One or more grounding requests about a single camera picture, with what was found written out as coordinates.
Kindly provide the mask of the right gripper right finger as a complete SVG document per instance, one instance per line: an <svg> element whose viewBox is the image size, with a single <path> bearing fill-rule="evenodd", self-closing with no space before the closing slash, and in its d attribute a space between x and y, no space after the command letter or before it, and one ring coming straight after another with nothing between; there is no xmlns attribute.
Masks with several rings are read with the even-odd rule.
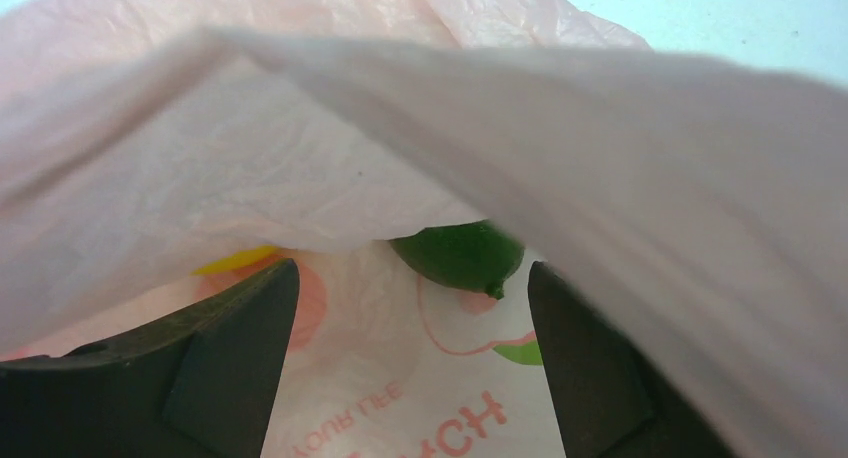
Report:
<svg viewBox="0 0 848 458"><path fill-rule="evenodd" d="M679 393L545 264L528 298L568 457L730 457Z"/></svg>

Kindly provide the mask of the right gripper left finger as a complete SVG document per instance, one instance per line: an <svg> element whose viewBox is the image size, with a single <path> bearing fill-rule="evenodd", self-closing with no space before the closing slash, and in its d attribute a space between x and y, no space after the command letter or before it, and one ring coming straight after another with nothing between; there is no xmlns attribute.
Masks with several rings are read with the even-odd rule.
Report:
<svg viewBox="0 0 848 458"><path fill-rule="evenodd" d="M291 260L61 357L1 365L5 457L257 457L300 291Z"/></svg>

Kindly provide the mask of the yellow fake fruit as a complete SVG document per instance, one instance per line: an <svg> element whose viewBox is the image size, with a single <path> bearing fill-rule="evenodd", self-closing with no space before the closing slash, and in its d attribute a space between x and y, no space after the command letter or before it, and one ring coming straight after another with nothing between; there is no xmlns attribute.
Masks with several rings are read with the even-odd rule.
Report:
<svg viewBox="0 0 848 458"><path fill-rule="evenodd" d="M249 267L261 262L262 260L275 255L278 248L275 246L264 245L253 249L242 250L228 257L205 264L193 271L194 275L212 275L230 272L241 268Z"/></svg>

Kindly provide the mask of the pink plastic bag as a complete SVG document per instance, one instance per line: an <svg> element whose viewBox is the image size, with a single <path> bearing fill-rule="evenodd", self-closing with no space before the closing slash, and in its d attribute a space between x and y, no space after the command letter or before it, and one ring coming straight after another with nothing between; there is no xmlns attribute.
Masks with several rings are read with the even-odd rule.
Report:
<svg viewBox="0 0 848 458"><path fill-rule="evenodd" d="M269 455L550 457L541 374L390 239L490 218L741 457L847 453L847 92L566 0L32 0L1 18L1 348L322 277Z"/></svg>

